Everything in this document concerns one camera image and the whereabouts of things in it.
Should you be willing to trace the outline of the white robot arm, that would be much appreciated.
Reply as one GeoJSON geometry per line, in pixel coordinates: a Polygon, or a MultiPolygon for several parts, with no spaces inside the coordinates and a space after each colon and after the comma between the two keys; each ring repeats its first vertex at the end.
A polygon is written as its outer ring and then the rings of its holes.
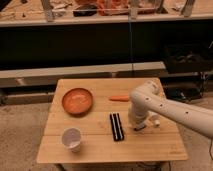
{"type": "Polygon", "coordinates": [[[213,110],[162,98],[158,93],[159,87],[153,81],[147,81],[130,92],[128,116],[134,129],[143,129],[148,114],[157,113],[213,139],[213,110]]]}

